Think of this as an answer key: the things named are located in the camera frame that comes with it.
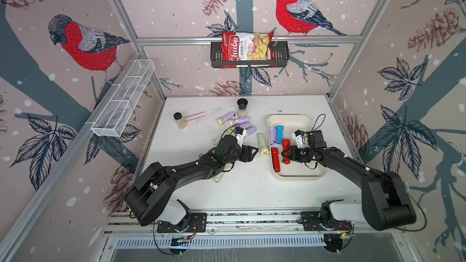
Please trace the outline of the red flashlight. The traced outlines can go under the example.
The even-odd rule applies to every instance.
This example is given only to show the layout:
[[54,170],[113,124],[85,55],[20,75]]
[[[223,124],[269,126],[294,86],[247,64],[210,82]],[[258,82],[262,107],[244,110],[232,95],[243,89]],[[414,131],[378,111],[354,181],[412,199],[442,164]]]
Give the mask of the red flashlight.
[[291,142],[289,139],[282,140],[282,151],[289,150],[290,146],[291,146]]
[[276,147],[272,147],[271,148],[271,156],[272,156],[273,170],[274,170],[275,173],[279,173],[281,171],[279,149],[276,148]]

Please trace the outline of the blue flashlight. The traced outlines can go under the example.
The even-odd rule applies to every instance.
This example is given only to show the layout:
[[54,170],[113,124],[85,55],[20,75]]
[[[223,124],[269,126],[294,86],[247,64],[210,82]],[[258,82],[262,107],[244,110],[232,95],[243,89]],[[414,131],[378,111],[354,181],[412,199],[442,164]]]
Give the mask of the blue flashlight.
[[282,124],[277,124],[275,125],[275,129],[276,129],[276,143],[282,144],[284,126]]

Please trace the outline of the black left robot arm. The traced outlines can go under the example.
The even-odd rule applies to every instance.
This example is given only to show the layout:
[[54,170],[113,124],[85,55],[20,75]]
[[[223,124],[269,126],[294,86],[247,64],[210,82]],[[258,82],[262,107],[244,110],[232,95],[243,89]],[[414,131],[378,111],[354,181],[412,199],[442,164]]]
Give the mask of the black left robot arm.
[[208,180],[225,172],[226,165],[251,162],[258,148],[241,146],[236,137],[223,137],[217,147],[190,163],[162,166],[152,163],[127,189],[124,198],[141,226],[156,221],[177,189],[195,181]]

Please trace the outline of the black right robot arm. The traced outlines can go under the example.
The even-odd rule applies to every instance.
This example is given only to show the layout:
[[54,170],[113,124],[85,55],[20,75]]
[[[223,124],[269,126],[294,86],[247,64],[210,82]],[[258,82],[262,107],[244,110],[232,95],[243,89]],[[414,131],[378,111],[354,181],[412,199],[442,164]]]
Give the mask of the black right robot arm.
[[336,147],[328,147],[321,131],[308,132],[308,146],[291,145],[282,156],[298,163],[317,162],[340,173],[361,190],[362,215],[373,229],[381,231],[414,224],[416,210],[402,178],[394,172],[366,167]]

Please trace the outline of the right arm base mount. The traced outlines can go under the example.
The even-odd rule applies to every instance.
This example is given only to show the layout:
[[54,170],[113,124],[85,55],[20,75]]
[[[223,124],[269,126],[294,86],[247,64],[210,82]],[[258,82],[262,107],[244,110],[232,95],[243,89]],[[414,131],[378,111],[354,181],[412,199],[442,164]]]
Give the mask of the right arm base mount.
[[352,222],[347,220],[337,220],[333,213],[331,213],[330,205],[337,201],[342,200],[331,200],[322,203],[319,211],[304,211],[300,213],[300,217],[296,220],[298,224],[301,224],[304,231],[348,231],[353,232],[354,226]]

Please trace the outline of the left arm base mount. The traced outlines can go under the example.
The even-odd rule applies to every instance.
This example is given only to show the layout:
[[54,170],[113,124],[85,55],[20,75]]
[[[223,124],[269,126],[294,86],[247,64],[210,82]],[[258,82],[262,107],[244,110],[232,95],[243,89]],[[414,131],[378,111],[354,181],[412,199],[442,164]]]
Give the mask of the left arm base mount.
[[169,201],[156,222],[157,233],[205,232],[207,214],[192,212],[181,200]]

